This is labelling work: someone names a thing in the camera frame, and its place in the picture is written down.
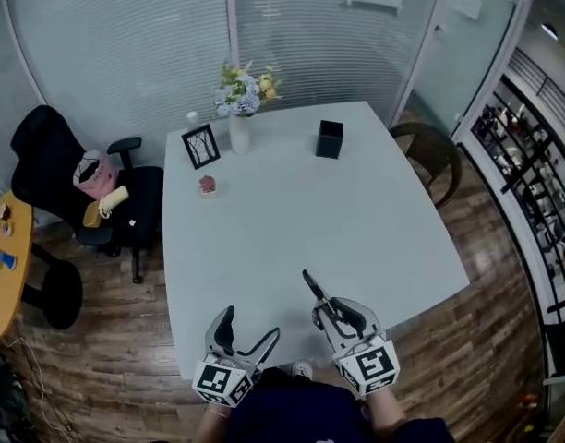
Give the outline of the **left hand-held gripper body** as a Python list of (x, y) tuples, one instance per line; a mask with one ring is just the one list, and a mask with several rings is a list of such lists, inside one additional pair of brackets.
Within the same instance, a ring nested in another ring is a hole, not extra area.
[(235, 408), (257, 382), (264, 355), (210, 349), (197, 364), (192, 388), (208, 403)]

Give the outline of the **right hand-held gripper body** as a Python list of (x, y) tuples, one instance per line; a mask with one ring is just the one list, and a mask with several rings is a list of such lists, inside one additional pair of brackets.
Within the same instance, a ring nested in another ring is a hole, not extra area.
[(332, 362), (360, 397), (392, 386), (400, 374), (393, 342), (380, 332), (335, 352)]

